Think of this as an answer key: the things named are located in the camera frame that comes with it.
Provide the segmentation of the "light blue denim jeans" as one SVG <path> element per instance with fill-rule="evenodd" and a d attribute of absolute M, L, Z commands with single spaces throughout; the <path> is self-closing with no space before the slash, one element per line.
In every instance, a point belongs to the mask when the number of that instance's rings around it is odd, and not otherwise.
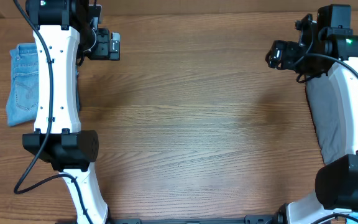
<path fill-rule="evenodd" d="M 7 125 L 34 120 L 39 107 L 39 60 L 35 43 L 10 50 L 11 90 L 6 104 Z"/>

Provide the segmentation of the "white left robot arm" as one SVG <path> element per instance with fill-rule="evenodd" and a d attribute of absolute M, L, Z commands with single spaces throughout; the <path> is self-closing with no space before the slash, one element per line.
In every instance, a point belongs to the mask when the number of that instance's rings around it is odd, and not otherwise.
<path fill-rule="evenodd" d="M 28 0 L 19 8 L 31 26 L 39 60 L 39 100 L 24 149 L 49 163 L 66 183 L 77 223 L 111 223 L 95 171 L 98 134 L 81 127 L 77 68 L 84 59 L 120 59 L 121 37 L 101 27 L 102 7 L 82 0 Z"/>

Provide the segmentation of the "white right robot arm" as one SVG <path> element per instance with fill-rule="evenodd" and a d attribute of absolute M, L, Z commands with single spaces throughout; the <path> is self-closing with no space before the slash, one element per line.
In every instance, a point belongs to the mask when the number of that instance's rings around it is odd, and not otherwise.
<path fill-rule="evenodd" d="M 336 98 L 341 150 L 321 168 L 314 190 L 283 204 L 272 223 L 325 223 L 353 219 L 358 213 L 358 35 L 351 29 L 351 8 L 331 4 L 296 21 L 298 42 L 276 40 L 266 54 L 270 68 L 292 70 L 297 82 L 327 76 Z"/>

